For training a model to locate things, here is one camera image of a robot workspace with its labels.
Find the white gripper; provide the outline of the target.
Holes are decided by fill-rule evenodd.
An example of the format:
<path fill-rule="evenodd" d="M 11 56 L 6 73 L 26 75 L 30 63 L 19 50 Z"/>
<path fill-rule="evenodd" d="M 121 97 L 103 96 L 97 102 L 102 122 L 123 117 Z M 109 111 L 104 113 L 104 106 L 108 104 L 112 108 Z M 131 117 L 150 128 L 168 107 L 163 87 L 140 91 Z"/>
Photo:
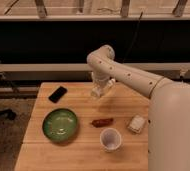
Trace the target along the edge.
<path fill-rule="evenodd" d="M 107 74 L 104 74 L 104 73 L 100 73 L 100 72 L 95 72 L 93 71 L 91 73 L 91 77 L 92 77 L 92 80 L 93 82 L 101 87 L 101 88 L 104 88 L 106 87 L 107 85 L 110 85 L 113 83 L 113 80 L 110 78 L 109 75 Z"/>

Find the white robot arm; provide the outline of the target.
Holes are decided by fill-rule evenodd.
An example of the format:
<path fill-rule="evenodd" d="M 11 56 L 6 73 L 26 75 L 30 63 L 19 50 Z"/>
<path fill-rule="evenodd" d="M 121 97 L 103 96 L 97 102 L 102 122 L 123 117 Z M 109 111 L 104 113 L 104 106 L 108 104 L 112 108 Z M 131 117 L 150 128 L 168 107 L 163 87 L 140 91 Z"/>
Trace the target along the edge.
<path fill-rule="evenodd" d="M 114 61 L 104 45 L 87 56 L 92 79 L 104 87 L 111 78 L 150 99 L 148 171 L 190 171 L 190 84 L 172 81 Z"/>

